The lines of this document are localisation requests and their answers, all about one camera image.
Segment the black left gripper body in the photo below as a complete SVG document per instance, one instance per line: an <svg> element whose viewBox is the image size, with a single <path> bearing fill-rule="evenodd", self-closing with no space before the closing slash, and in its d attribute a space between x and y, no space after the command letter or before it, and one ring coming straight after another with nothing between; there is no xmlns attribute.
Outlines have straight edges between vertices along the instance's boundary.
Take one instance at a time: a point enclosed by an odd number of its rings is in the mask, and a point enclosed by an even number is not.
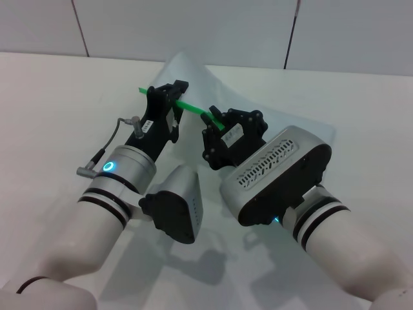
<svg viewBox="0 0 413 310"><path fill-rule="evenodd" d="M172 101L168 103L147 103L145 114L141 120L142 129L144 129L146 123L149 124L150 121L152 121L152 124L146 130L144 136L140 139L136 138L134 133L132 133L127 139L125 145L142 150L152 159L152 161L156 161L162 153L165 145L170 141L170 131L167 125L167 114L171 108Z"/></svg>

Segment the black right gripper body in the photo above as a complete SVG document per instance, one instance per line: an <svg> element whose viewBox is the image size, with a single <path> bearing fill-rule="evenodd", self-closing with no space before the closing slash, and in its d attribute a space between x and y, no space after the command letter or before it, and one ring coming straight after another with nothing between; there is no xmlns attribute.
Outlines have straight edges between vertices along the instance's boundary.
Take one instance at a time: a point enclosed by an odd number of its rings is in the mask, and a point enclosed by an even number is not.
<svg viewBox="0 0 413 310"><path fill-rule="evenodd" d="M260 149L265 141L261 129L247 125L244 129L241 124L235 124L222 136L222 141L227 148L230 164L237 167Z"/></svg>

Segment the clear green-zip document bag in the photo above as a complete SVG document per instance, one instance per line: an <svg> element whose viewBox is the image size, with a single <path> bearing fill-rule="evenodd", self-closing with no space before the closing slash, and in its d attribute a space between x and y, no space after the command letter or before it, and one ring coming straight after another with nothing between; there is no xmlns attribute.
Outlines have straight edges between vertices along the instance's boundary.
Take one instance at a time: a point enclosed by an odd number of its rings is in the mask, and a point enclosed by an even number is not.
<svg viewBox="0 0 413 310"><path fill-rule="evenodd" d="M280 112L262 105L255 105L247 98L228 88L205 66L200 65L184 52L176 54L166 63L155 80L153 80L153 85L158 87L177 79L189 82L183 101L194 106L199 115L203 112L208 112L212 105L216 106L221 112L226 112L228 109L248 112L253 110L261 111L263 119L268 124L268 129L263 134L265 144L291 125L313 133L329 145L334 138L334 129L330 125ZM222 153L223 167L219 170L223 171L223 181L238 166L235 167L230 164L222 136L219 134L215 135ZM333 206L337 203L338 199L324 188L321 180L321 183L312 187L304 194L303 201L300 204L289 207L281 219L275 218L274 220L279 220L293 235L297 235L300 228L313 214L325 209L328 205Z"/></svg>

